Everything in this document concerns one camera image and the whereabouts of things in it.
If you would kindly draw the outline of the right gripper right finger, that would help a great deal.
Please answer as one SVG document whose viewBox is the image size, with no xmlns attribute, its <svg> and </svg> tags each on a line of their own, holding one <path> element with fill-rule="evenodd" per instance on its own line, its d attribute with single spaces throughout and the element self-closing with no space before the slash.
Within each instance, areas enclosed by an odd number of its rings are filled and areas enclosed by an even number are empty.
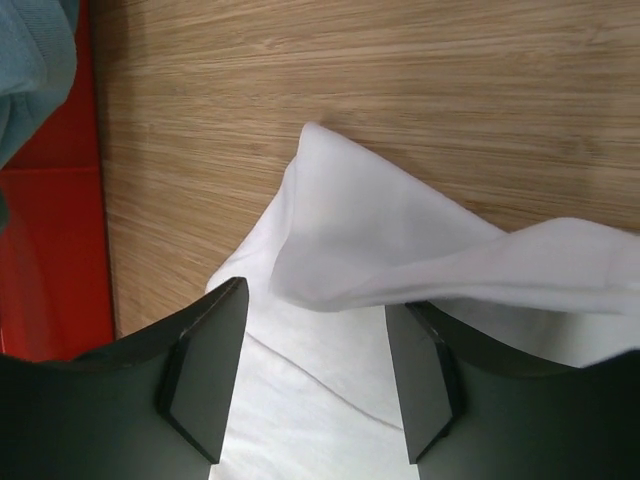
<svg viewBox="0 0 640 480">
<path fill-rule="evenodd" d="M 434 305 L 385 309 L 409 462 L 423 479 L 635 479 L 639 353 L 586 367 L 508 346 Z"/>
</svg>

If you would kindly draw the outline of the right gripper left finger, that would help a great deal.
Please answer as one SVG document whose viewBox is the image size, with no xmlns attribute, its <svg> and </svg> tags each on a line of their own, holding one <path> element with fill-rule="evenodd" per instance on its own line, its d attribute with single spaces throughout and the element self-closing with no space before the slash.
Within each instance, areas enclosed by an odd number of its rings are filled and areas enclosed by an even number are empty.
<svg viewBox="0 0 640 480">
<path fill-rule="evenodd" d="M 5 479 L 205 479 L 221 458 L 249 302 L 232 278 L 70 361 L 1 359 Z"/>
</svg>

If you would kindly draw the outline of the white printed t-shirt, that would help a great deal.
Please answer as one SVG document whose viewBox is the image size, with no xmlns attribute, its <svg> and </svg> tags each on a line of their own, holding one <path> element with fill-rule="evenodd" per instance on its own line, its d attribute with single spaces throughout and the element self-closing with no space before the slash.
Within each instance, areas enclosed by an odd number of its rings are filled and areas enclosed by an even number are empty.
<svg viewBox="0 0 640 480">
<path fill-rule="evenodd" d="M 427 300 L 519 352 L 585 367 L 639 346 L 639 238 L 561 218 L 506 233 L 314 123 L 209 280 L 249 312 L 214 479 L 415 479 L 385 309 Z"/>
</svg>

